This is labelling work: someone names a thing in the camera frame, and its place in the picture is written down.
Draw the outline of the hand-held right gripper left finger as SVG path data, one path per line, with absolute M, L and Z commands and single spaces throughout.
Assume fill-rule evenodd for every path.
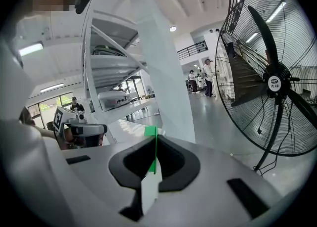
M 143 217 L 141 182 L 155 159 L 156 139 L 145 140 L 114 154 L 108 164 L 110 173 L 121 187 L 135 190 L 129 206 L 119 213 L 135 222 Z

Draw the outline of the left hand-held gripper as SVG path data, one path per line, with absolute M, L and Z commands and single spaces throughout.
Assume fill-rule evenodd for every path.
M 74 136 L 74 141 L 71 143 L 68 143 L 64 138 L 64 130 L 69 127 L 71 127 Z M 68 148 L 87 148 L 103 144 L 107 126 L 88 123 L 84 114 L 58 106 L 53 119 L 53 131 L 56 138 L 61 139 Z

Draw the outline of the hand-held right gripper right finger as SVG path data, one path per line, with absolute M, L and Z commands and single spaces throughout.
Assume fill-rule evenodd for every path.
M 200 161 L 193 152 L 162 135 L 158 136 L 157 158 L 162 175 L 159 192 L 182 191 L 200 172 Z

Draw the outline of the person's left forearm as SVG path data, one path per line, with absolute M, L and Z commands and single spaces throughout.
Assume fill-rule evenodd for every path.
M 54 131 L 50 131 L 50 130 L 45 130 L 43 128 L 39 128 L 35 125 L 32 125 L 33 128 L 35 128 L 37 131 L 40 132 L 40 134 L 43 137 L 50 137 L 50 138 L 56 138 L 56 134 L 54 133 Z

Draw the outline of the person's left hand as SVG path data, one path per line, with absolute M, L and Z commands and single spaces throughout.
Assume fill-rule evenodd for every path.
M 74 141 L 74 136 L 72 134 L 72 130 L 71 130 L 71 127 L 69 128 L 66 128 L 64 130 L 64 138 L 65 140 L 68 142 L 68 143 L 71 143 Z

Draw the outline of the white appliance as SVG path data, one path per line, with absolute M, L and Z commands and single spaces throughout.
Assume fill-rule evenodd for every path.
M 98 94 L 98 99 L 103 110 L 117 108 L 132 101 L 130 95 L 120 90 L 101 92 Z

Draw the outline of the ceiling light strip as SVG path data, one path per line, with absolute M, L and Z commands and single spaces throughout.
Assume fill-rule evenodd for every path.
M 31 53 L 40 51 L 42 49 L 43 49 L 43 44 L 36 43 L 36 44 L 32 44 L 30 46 L 24 47 L 24 48 L 20 49 L 18 52 L 19 52 L 20 56 L 26 56 L 26 55 L 29 55 Z
M 65 86 L 65 84 L 64 84 L 64 83 L 61 83 L 61 84 L 57 84 L 57 85 L 53 85 L 53 86 L 50 86 L 50 87 L 41 89 L 40 92 L 41 92 L 41 93 L 44 93 L 44 92 L 51 91 L 51 90 L 55 90 L 55 89 L 57 89 L 57 88 L 61 88 L 61 87 L 64 87 L 64 86 Z

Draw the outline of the dark staircase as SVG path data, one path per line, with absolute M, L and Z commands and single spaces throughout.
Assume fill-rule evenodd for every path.
M 235 101 L 231 107 L 247 103 L 266 94 L 268 86 L 259 74 L 235 50 L 233 42 L 226 46 L 230 62 Z

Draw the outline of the black balcony railing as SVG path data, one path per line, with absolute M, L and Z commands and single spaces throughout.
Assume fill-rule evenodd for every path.
M 204 52 L 207 50 L 209 50 L 208 46 L 207 46 L 205 40 L 203 40 L 203 41 L 197 42 L 191 46 L 188 46 L 184 49 L 179 50 L 177 52 L 177 55 L 178 55 L 178 58 L 180 60 L 182 60 L 182 59 L 185 59 L 187 57 L 193 56 L 195 54 L 198 54 L 198 53 L 201 53 L 201 52 Z

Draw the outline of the large black floor fan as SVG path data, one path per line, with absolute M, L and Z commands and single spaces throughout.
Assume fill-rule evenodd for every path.
M 235 101 L 226 46 L 267 84 L 265 95 Z M 253 169 L 265 174 L 275 156 L 296 157 L 317 149 L 317 34 L 297 0 L 239 0 L 219 32 L 216 84 L 233 124 L 263 151 Z

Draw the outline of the white perforated shelf frame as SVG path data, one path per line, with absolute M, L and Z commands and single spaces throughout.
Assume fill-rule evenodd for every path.
M 139 42 L 135 23 L 93 10 L 85 18 L 82 34 L 83 81 L 96 119 L 109 125 L 137 111 L 147 110 L 155 103 L 153 88 L 145 83 L 148 76 L 145 59 L 130 52 Z M 132 101 L 103 110 L 98 94 L 109 90 L 123 91 Z

